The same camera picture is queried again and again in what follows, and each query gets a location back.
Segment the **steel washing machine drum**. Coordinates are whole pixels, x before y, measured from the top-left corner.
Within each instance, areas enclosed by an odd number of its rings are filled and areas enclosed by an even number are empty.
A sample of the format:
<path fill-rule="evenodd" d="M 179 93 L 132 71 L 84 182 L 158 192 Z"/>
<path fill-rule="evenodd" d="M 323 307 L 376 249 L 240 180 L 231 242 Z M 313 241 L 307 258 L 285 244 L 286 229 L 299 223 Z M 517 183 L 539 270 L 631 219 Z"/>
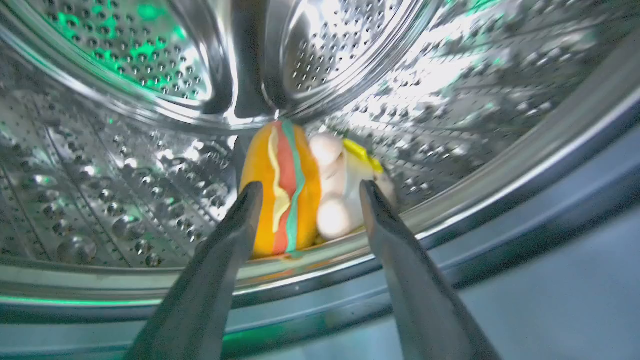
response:
<path fill-rule="evenodd" d="M 640 0 L 0 0 L 0 305 L 160 303 L 290 120 L 427 248 L 640 91 Z"/>

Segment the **orange hamburger plush toy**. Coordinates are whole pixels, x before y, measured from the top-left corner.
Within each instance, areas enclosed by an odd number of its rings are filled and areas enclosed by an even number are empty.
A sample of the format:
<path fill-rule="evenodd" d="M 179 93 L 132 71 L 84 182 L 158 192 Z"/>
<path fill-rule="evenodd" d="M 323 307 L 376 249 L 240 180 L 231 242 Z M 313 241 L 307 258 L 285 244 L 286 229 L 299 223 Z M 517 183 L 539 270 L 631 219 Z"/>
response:
<path fill-rule="evenodd" d="M 322 185 L 306 132 L 289 120 L 260 129 L 250 141 L 240 188 L 262 183 L 263 200 L 254 259 L 311 248 L 319 237 Z"/>

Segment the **white plush toy yellow trim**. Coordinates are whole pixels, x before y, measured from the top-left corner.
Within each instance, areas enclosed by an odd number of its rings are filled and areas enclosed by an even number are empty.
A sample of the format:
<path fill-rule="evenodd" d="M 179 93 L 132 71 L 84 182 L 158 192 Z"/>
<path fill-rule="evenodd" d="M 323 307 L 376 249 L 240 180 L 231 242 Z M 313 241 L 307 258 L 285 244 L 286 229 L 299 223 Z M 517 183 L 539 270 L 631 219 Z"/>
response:
<path fill-rule="evenodd" d="M 375 182 L 388 202 L 398 205 L 393 179 L 365 146 L 327 132 L 311 136 L 309 145 L 321 182 L 317 229 L 324 240 L 340 239 L 364 225 L 363 181 Z"/>

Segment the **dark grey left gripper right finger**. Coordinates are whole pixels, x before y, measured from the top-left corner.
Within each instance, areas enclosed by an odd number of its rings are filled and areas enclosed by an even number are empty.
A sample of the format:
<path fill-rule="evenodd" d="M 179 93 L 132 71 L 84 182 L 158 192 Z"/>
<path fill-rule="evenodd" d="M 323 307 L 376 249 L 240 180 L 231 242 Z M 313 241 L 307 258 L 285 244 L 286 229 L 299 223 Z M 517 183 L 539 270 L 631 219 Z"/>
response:
<path fill-rule="evenodd" d="M 371 251 L 384 269 L 404 360 L 501 360 L 382 190 L 359 185 Z"/>

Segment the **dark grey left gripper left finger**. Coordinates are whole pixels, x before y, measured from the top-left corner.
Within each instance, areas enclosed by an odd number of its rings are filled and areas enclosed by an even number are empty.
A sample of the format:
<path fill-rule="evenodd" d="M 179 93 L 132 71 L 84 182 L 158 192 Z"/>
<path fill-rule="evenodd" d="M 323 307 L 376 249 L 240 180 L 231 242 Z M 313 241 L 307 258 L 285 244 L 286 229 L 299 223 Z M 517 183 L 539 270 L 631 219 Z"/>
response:
<path fill-rule="evenodd" d="M 251 258 L 263 185 L 250 182 L 203 241 L 123 360 L 220 360 L 237 275 Z"/>

